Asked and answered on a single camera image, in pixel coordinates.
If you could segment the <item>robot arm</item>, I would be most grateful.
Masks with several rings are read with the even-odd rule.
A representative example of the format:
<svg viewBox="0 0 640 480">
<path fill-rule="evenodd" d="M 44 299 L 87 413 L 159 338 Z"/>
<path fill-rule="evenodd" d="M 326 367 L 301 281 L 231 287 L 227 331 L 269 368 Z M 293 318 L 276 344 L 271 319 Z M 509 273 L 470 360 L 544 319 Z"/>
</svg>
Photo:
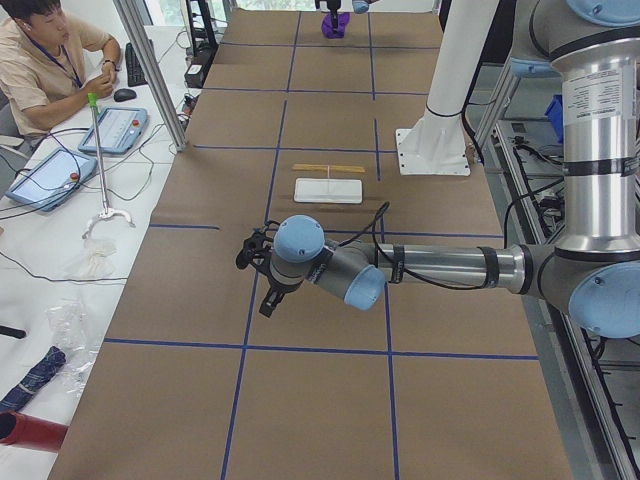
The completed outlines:
<svg viewBox="0 0 640 480">
<path fill-rule="evenodd" d="M 341 8 L 341 0 L 329 0 L 326 2 L 326 7 L 328 9 L 328 13 L 325 15 L 321 29 L 323 34 L 327 38 L 338 38 L 344 35 L 346 31 L 346 26 L 350 22 L 351 14 L 350 13 L 340 13 L 339 10 Z M 369 6 L 372 4 L 372 1 L 367 0 L 353 0 L 352 8 L 355 14 L 363 14 L 369 10 Z"/>
<path fill-rule="evenodd" d="M 639 332 L 636 230 L 635 1 L 520 1 L 512 70 L 562 78 L 564 229 L 552 245 L 447 248 L 328 239 L 306 215 L 275 232 L 256 229 L 238 267 L 266 276 L 260 311 L 311 282 L 346 304 L 371 308 L 386 284 L 420 280 L 452 290 L 504 288 L 542 299 L 607 338 Z"/>
</svg>

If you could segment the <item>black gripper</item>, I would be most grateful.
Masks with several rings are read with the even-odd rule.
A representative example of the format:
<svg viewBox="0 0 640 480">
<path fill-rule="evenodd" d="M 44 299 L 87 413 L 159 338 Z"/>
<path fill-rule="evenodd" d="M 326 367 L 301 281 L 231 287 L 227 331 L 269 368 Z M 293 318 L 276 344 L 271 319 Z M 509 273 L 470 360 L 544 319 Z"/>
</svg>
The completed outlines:
<svg viewBox="0 0 640 480">
<path fill-rule="evenodd" d="M 339 29 L 339 13 L 341 8 L 341 0 L 326 0 L 327 9 L 330 11 L 331 28 Z"/>
<path fill-rule="evenodd" d="M 271 316 L 284 297 L 295 292 L 303 282 L 301 276 L 287 277 L 272 271 L 268 272 L 267 278 L 269 290 L 259 307 L 259 313 L 263 316 Z"/>
</svg>

